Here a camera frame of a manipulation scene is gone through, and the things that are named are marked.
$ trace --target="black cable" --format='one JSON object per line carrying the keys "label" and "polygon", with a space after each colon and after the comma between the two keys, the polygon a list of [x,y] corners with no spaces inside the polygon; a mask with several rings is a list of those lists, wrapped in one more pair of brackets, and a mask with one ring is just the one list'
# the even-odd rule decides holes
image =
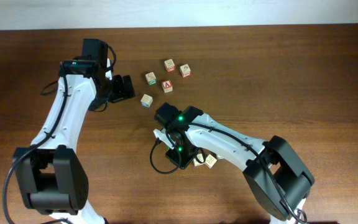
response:
{"label": "black cable", "polygon": [[305,211],[303,211],[302,209],[298,209],[298,218],[301,218],[301,215],[303,215],[304,222],[307,222],[308,217],[306,216]]}
{"label": "black cable", "polygon": [[[60,69],[63,71],[63,80],[64,80],[64,84],[65,84],[65,91],[68,91],[68,84],[67,84],[67,78],[66,78],[66,73],[65,73],[65,70],[63,68],[63,64],[60,62]],[[4,187],[2,188],[2,208],[4,210],[4,215],[5,215],[5,218],[7,220],[7,222],[9,224],[14,224],[11,216],[9,215],[9,212],[7,210],[7,187],[9,185],[9,180],[11,179],[12,177],[12,174],[14,172],[14,170],[16,169],[16,167],[27,157],[29,156],[30,154],[32,154],[36,149],[38,149],[39,146],[43,145],[45,142],[47,142],[49,140],[49,138],[52,137],[52,134],[55,132],[58,124],[59,124],[59,121],[60,121],[60,118],[62,118],[62,114],[63,114],[63,111],[65,109],[65,106],[66,106],[66,102],[67,102],[67,97],[68,97],[68,94],[65,93],[64,94],[64,97],[63,97],[63,103],[62,103],[62,106],[60,107],[60,111],[59,111],[59,114],[57,115],[57,118],[56,118],[56,121],[55,123],[53,124],[52,126],[52,129],[50,130],[49,134],[46,135],[46,137],[41,140],[40,142],[38,142],[37,144],[34,144],[32,146],[29,147],[30,150],[28,150],[25,154],[23,154],[20,158],[16,159],[15,162],[12,164],[11,168],[9,169],[9,172],[7,173],[7,176],[5,178],[5,183],[4,183]]]}
{"label": "black cable", "polygon": [[[204,149],[198,147],[198,150],[196,151],[196,154],[198,153],[198,151],[201,151],[201,155],[203,155],[203,159],[204,159],[204,162],[205,162],[205,160],[206,160],[206,155],[205,155]],[[198,163],[200,163],[200,164],[203,164],[203,163],[204,163],[204,162],[201,162],[201,161],[197,158],[197,156],[195,157],[195,159],[196,159],[196,161],[197,161]]]}
{"label": "black cable", "polygon": [[247,143],[244,143],[243,141],[241,141],[239,138],[235,137],[234,135],[230,134],[230,133],[227,133],[225,131],[222,131],[220,129],[216,129],[214,127],[210,127],[210,126],[207,126],[207,125],[203,125],[203,124],[197,124],[197,123],[182,123],[180,126],[188,126],[188,125],[192,125],[192,126],[198,126],[198,127],[201,127],[201,128],[205,128],[205,129],[208,129],[210,131],[216,131],[217,133],[221,133],[221,134],[224,134],[226,136],[229,136],[230,138],[236,140],[238,143],[240,143],[242,146],[245,146],[247,150],[250,150],[254,156],[259,160],[260,162],[260,165],[263,167],[263,169],[267,172],[268,176],[270,177],[270,180],[273,182],[273,185],[274,187],[276,188],[278,194],[280,195],[280,198],[281,198],[281,201],[283,203],[283,206],[285,207],[285,209],[290,213],[290,215],[298,222],[298,223],[301,223],[301,224],[307,224],[307,218],[306,218],[306,213],[301,210],[301,209],[298,209],[300,212],[302,212],[303,214],[303,217],[305,220],[301,220],[297,215],[295,215],[295,213],[293,212],[293,210],[291,209],[291,206],[290,204],[288,203],[287,199],[284,197],[284,194],[281,190],[281,188],[278,186],[276,180],[274,179],[274,176],[272,174],[272,171],[270,171],[270,169],[268,168],[266,162],[260,157],[260,155],[255,151],[255,149],[253,149],[249,144]]}
{"label": "black cable", "polygon": [[53,224],[53,223],[58,223],[58,222],[64,222],[64,223],[67,223],[67,224],[73,224],[72,222],[68,221],[67,218],[61,218],[61,219],[58,219],[58,220],[52,220],[52,221],[41,223],[41,224]]}
{"label": "black cable", "polygon": [[171,174],[173,172],[175,172],[179,167],[180,167],[180,164],[181,164],[181,155],[179,153],[179,150],[177,149],[176,145],[172,142],[172,140],[167,137],[170,142],[172,143],[174,149],[175,149],[175,152],[178,154],[178,157],[179,157],[179,163],[177,164],[177,166],[173,169],[173,170],[170,170],[170,171],[160,171],[159,169],[157,169],[155,166],[154,166],[154,163],[153,163],[153,152],[154,152],[154,149],[156,146],[158,146],[160,143],[161,143],[161,140],[159,140],[158,138],[155,140],[155,143],[154,143],[154,146],[152,147],[152,150],[150,151],[150,164],[152,165],[153,169],[158,172],[159,174]]}
{"label": "black cable", "polygon": [[55,93],[55,92],[57,91],[57,86],[56,86],[56,88],[54,88],[54,89],[52,89],[52,90],[50,90],[50,91],[48,91],[48,92],[45,92],[45,90],[46,90],[47,88],[49,88],[49,87],[51,87],[51,86],[57,84],[57,81],[58,81],[58,80],[53,81],[53,82],[49,83],[48,85],[46,85],[45,87],[43,87],[42,90],[41,90],[41,95],[42,95],[42,96],[46,96],[46,95]]}
{"label": "black cable", "polygon": [[117,62],[117,55],[116,55],[116,53],[114,52],[114,50],[112,49],[112,47],[110,45],[108,45],[108,47],[109,47],[109,49],[110,49],[110,51],[112,53],[112,56],[114,57],[114,59],[112,61],[112,64],[110,64],[110,67],[107,67],[107,70],[110,70],[111,75],[112,75],[112,73],[114,71],[114,66],[115,66],[115,64]]}
{"label": "black cable", "polygon": [[103,112],[103,111],[105,111],[106,109],[107,109],[107,105],[109,104],[109,102],[108,101],[106,101],[106,103],[104,104],[104,108],[102,109],[102,110],[99,110],[99,111],[97,111],[97,110],[92,110],[92,112]]}

